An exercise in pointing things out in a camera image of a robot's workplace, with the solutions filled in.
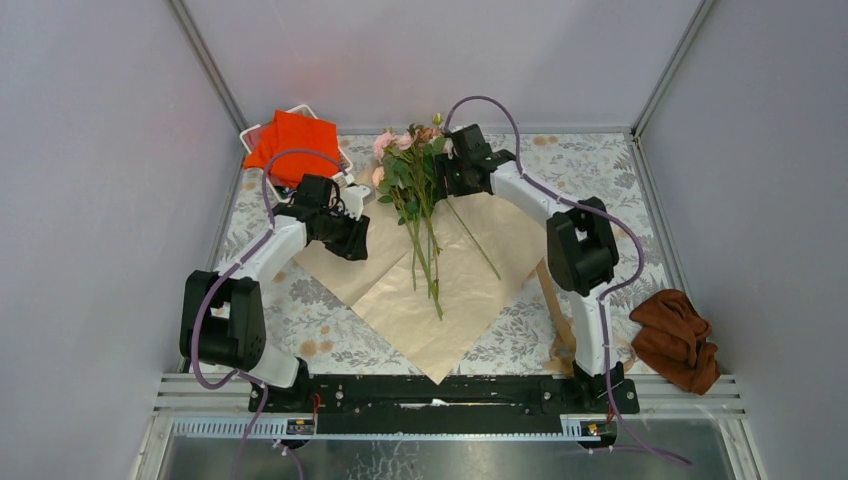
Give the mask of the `beige kraft wrapping paper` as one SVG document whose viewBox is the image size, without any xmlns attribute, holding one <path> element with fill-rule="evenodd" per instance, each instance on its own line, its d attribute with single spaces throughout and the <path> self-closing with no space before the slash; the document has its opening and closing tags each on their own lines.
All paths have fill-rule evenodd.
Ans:
<svg viewBox="0 0 848 480">
<path fill-rule="evenodd" d="M 487 193 L 437 203 L 414 243 L 389 203 L 364 209 L 368 257 L 347 261 L 317 241 L 295 262 L 424 375 L 441 383 L 546 251 L 540 224 Z"/>
</svg>

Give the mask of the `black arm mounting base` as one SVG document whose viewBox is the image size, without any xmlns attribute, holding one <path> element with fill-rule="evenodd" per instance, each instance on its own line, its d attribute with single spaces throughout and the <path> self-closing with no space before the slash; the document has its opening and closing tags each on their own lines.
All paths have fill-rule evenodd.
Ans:
<svg viewBox="0 0 848 480">
<path fill-rule="evenodd" d="M 640 411 L 635 384 L 587 386 L 552 375 L 451 376 L 435 384 L 411 375 L 308 375 L 289 389 L 255 386 L 250 412 L 302 414 L 322 435 L 563 434 L 566 419 Z"/>
</svg>

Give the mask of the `pink fake flower bouquet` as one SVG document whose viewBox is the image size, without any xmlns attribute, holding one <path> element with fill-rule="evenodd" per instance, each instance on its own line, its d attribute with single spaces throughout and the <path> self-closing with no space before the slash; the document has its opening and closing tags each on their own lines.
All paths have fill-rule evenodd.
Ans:
<svg viewBox="0 0 848 480">
<path fill-rule="evenodd" d="M 422 273 L 427 297 L 437 318 L 444 318 L 440 294 L 439 259 L 443 248 L 436 235 L 436 207 L 446 199 L 436 198 L 435 156 L 448 153 L 452 146 L 442 115 L 437 113 L 428 125 L 410 124 L 405 130 L 391 127 L 372 144 L 377 167 L 372 185 L 377 201 L 391 205 L 412 241 L 412 288 L 418 288 Z"/>
</svg>

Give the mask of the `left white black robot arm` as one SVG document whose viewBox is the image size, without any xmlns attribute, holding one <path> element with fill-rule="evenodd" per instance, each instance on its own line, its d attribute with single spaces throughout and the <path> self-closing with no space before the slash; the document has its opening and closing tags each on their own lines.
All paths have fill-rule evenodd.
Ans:
<svg viewBox="0 0 848 480">
<path fill-rule="evenodd" d="M 307 404 L 311 387 L 298 376 L 301 360 L 267 343 L 263 290 L 315 242 L 344 260 L 366 260 L 370 219 L 363 210 L 373 197 L 367 185 L 340 187 L 330 178 L 307 175 L 287 200 L 263 196 L 268 227 L 232 261 L 188 276 L 179 348 L 203 387 L 214 390 L 224 383 L 206 379 L 201 365 L 223 366 L 232 376 L 272 387 L 272 398 L 285 410 Z"/>
</svg>

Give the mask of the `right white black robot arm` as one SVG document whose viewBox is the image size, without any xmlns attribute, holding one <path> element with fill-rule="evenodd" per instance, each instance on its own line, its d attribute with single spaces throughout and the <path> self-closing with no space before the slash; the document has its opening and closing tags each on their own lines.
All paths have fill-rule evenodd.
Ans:
<svg viewBox="0 0 848 480">
<path fill-rule="evenodd" d="M 460 197 L 488 193 L 517 207 L 545 229 L 547 268 L 567 294 L 576 340 L 573 396 L 583 410 L 597 412 L 613 398 L 608 358 L 610 329 L 599 297 L 611 286 L 619 253 L 604 203 L 562 198 L 532 177 L 508 151 L 495 151 L 473 124 L 445 131 L 447 154 L 435 158 L 438 194 Z"/>
</svg>

